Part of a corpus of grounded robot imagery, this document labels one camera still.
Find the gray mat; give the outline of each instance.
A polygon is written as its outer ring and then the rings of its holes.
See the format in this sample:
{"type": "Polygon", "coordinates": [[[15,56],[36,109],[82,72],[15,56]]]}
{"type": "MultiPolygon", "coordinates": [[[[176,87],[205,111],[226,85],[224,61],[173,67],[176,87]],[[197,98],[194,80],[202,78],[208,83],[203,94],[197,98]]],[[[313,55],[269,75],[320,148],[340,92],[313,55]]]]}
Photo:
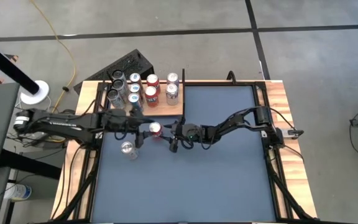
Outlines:
{"type": "MultiPolygon", "coordinates": [[[[188,123],[217,125],[251,106],[250,87],[186,88],[188,123]]],[[[154,119],[168,124],[176,118],[154,119]]],[[[133,142],[134,136],[125,140],[133,142]]],[[[150,138],[134,161],[121,153],[123,142],[113,134],[104,137],[92,222],[274,220],[259,133],[238,129],[208,151],[196,144],[192,150],[180,146],[176,154],[168,150],[168,142],[150,138]]]]}

